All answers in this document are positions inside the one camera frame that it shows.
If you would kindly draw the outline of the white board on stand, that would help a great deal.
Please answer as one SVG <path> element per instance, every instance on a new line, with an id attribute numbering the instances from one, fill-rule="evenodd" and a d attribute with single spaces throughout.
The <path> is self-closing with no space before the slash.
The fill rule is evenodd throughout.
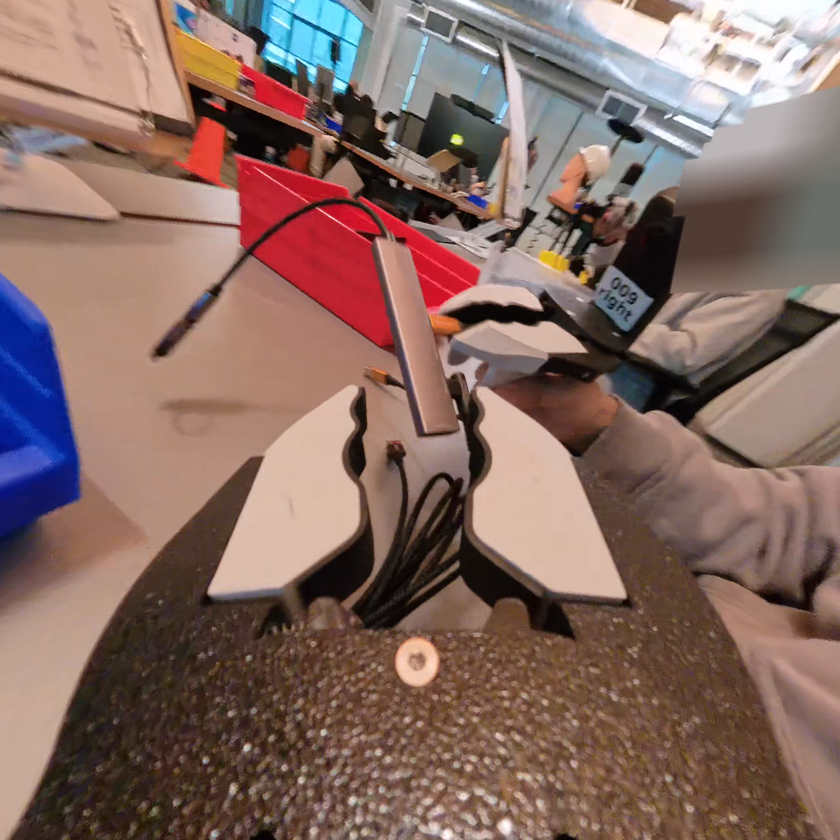
<path id="1" fill-rule="evenodd" d="M 504 228 L 513 230 L 522 224 L 525 210 L 529 138 L 522 79 L 505 40 L 499 43 L 499 55 L 507 93 L 509 126 L 498 170 L 497 220 Z"/>

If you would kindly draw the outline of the white flat board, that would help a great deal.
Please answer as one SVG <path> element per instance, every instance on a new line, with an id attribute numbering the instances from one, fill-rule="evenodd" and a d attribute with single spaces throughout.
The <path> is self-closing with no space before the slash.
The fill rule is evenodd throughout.
<path id="1" fill-rule="evenodd" d="M 120 218 L 119 211 L 78 175 L 36 154 L 2 163 L 1 210 L 103 223 Z"/>

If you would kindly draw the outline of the grey USB hub with cable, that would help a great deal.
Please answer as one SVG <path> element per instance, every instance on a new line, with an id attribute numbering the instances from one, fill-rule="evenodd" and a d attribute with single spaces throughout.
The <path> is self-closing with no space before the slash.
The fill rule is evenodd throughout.
<path id="1" fill-rule="evenodd" d="M 306 204 L 268 226 L 164 333 L 151 350 L 150 358 L 157 361 L 167 357 L 206 316 L 246 260 L 255 256 L 279 231 L 309 214 L 343 206 L 357 209 L 375 228 L 372 258 L 416 434 L 425 438 L 455 434 L 460 426 L 458 410 L 438 356 L 411 250 L 373 209 L 350 197 L 328 197 Z"/>

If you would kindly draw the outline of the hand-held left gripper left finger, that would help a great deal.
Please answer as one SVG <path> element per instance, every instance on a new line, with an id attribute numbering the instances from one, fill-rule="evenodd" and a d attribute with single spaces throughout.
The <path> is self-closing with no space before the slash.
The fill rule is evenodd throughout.
<path id="1" fill-rule="evenodd" d="M 362 475 L 364 388 L 349 385 L 266 450 L 206 595 L 243 602 L 343 600 L 372 572 Z"/>

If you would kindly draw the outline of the row of red bins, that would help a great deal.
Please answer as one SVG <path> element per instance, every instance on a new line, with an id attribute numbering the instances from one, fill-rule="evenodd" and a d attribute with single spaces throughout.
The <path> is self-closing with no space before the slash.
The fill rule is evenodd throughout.
<path id="1" fill-rule="evenodd" d="M 307 115 L 306 97 L 246 64 L 240 65 L 238 87 L 244 95 L 289 117 L 304 120 Z"/>

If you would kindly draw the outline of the person's grey sweatshirt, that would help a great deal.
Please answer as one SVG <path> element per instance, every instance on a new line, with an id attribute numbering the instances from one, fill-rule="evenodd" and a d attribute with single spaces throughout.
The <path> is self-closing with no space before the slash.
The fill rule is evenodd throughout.
<path id="1" fill-rule="evenodd" d="M 838 627 L 797 605 L 700 575 L 759 688 L 817 831 L 838 838 Z"/>

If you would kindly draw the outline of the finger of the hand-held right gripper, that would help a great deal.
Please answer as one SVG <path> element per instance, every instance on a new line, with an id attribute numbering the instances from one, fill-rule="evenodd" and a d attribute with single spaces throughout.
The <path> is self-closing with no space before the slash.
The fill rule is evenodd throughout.
<path id="1" fill-rule="evenodd" d="M 493 284 L 467 288 L 437 308 L 437 319 L 457 322 L 461 327 L 482 322 L 517 322 L 532 326 L 549 316 L 539 297 L 529 289 Z"/>
<path id="2" fill-rule="evenodd" d="M 551 360 L 587 354 L 583 342 L 554 322 L 479 322 L 452 336 L 448 363 L 470 360 L 486 367 L 483 386 L 498 388 L 536 375 Z"/>

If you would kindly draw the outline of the person's right forearm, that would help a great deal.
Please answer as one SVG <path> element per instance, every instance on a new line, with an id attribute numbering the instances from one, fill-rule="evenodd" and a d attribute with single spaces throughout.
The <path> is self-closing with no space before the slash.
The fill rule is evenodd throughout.
<path id="1" fill-rule="evenodd" d="M 697 574 L 838 627 L 839 468 L 743 468 L 664 413 L 615 401 L 584 465 Z"/>

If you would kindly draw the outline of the red plastic bin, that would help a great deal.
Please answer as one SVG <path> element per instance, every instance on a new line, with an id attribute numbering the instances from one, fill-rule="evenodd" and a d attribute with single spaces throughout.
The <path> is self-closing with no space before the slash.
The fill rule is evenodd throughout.
<path id="1" fill-rule="evenodd" d="M 236 156 L 239 240 L 251 245 L 293 211 L 348 190 L 247 156 Z M 427 308 L 473 287 L 480 270 L 397 217 L 361 199 L 413 256 Z M 280 277 L 383 349 L 392 336 L 375 270 L 371 240 L 378 229 L 357 208 L 310 211 L 260 246 L 256 257 Z"/>

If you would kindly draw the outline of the wooden side table with papers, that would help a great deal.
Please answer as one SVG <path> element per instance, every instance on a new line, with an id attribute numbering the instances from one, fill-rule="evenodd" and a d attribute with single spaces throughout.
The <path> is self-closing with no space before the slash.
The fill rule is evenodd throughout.
<path id="1" fill-rule="evenodd" d="M 173 25 L 159 1 L 2 1 L 2 121 L 143 149 L 193 131 Z"/>

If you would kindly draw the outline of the mannequin head with white helmet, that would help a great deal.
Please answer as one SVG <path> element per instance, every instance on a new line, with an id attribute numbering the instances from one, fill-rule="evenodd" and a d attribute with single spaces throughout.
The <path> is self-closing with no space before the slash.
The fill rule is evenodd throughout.
<path id="1" fill-rule="evenodd" d="M 580 148 L 565 165 L 557 188 L 548 196 L 551 207 L 574 213 L 593 185 L 609 170 L 611 162 L 612 153 L 605 145 Z"/>

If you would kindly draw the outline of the blue plastic bin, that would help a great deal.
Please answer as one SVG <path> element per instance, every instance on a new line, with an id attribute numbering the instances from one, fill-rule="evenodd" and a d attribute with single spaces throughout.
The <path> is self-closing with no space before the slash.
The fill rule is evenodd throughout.
<path id="1" fill-rule="evenodd" d="M 77 442 L 49 321 L 2 276 L 2 538 L 80 495 Z"/>

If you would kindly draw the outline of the person's right hand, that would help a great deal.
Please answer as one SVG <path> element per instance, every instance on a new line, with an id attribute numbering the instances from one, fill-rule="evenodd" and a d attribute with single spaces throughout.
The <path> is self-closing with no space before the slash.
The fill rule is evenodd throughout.
<path id="1" fill-rule="evenodd" d="M 496 387 L 494 393 L 531 417 L 574 456 L 581 456 L 613 423 L 621 405 L 596 382 L 539 374 Z"/>

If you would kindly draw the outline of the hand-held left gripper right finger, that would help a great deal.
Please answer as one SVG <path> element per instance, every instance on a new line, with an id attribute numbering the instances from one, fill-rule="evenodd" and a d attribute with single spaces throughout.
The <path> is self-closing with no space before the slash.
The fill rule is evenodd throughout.
<path id="1" fill-rule="evenodd" d="M 529 594 L 620 605 L 627 589 L 566 448 L 485 386 L 465 433 L 470 479 L 464 538 Z"/>

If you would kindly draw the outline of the grey desk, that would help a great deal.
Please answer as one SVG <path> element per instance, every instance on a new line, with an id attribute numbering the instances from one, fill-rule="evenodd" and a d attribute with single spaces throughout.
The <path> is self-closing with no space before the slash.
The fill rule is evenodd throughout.
<path id="1" fill-rule="evenodd" d="M 218 224 L 2 215 L 2 273 L 47 316 L 80 450 L 81 498 L 2 546 L 2 838 L 37 791 L 112 615 L 155 555 L 250 457 L 345 386 L 370 386 L 370 444 L 403 394 L 392 353 L 254 259 L 167 359 L 151 350 L 239 251 Z"/>

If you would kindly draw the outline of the orange traffic cone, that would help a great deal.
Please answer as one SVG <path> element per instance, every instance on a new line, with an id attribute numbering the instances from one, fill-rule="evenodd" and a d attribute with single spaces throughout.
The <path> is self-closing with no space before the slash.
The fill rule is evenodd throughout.
<path id="1" fill-rule="evenodd" d="M 228 132 L 222 123 L 201 117 L 183 161 L 174 161 L 188 177 L 202 184 L 230 189 L 222 178 Z"/>

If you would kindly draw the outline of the yellow plastic bin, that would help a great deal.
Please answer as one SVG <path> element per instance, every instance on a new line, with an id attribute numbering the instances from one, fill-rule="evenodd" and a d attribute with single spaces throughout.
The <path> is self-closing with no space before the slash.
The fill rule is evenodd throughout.
<path id="1" fill-rule="evenodd" d="M 180 29 L 175 43 L 183 67 L 189 73 L 230 90 L 238 89 L 242 63 Z"/>

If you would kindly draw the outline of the black computer monitor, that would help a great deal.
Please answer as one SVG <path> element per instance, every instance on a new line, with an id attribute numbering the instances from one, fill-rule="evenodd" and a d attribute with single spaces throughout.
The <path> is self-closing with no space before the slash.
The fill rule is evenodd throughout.
<path id="1" fill-rule="evenodd" d="M 479 178 L 485 181 L 496 167 L 508 134 L 504 126 L 475 115 L 436 92 L 416 152 L 423 158 L 440 151 L 451 151 L 460 157 L 472 155 L 476 158 Z"/>

